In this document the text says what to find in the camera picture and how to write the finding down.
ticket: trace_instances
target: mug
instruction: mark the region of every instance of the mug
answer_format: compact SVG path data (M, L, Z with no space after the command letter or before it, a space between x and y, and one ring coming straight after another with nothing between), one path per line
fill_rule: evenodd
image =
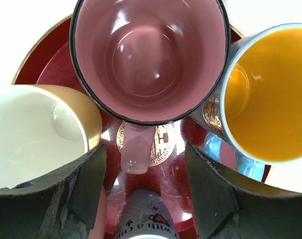
M0 188L40 177L98 145L102 119L85 94L63 86L0 89Z
M179 239L171 215L159 194L135 190L127 200L114 239Z
M221 0L78 0L70 52L88 95L125 121L122 170L148 170L155 127L211 95L230 29Z
M302 159L302 23L234 43L221 84L193 117L250 160Z

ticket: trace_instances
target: mug handle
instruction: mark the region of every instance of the mug handle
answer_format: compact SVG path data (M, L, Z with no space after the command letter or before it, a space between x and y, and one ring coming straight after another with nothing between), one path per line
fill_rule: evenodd
M125 123L121 168L132 174L146 173L154 141L156 126Z

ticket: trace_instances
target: yellow mug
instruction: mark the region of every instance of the yellow mug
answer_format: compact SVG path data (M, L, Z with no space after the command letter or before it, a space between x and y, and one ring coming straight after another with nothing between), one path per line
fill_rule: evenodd
M222 84L201 116L250 159L302 159L302 24L278 25L231 46Z
M102 119L85 94L63 86L0 89L0 188L42 176L100 141Z

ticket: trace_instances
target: gold pattern on mug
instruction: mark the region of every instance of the gold pattern on mug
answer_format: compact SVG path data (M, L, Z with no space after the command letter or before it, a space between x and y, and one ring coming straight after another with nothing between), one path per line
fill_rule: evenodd
M215 114L214 110L215 98L214 95L204 104L203 106L203 118L208 126L210 126L214 133L222 138L227 140L222 131L222 125L219 117Z
M117 133L117 146L122 152L125 136L125 123L123 122ZM156 127L152 145L149 167L157 166L166 161L172 154L175 146L174 128L172 124L159 125Z

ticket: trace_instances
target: glossy red surface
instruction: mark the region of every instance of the glossy red surface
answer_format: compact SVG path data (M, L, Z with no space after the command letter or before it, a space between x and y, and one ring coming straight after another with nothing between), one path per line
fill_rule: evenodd
M74 72L69 47L70 19L48 34L31 53L17 76L16 84L55 84L83 91ZM232 31L232 39L239 36ZM206 132L191 118L161 127L155 139L152 167L144 175L132 175L120 170L122 122L101 110L103 135L107 147L107 171L104 186L108 196L106 239L112 238L115 225L126 198L135 189L159 193L165 201L181 239L194 239L192 204L187 181L184 145L187 141L203 148Z

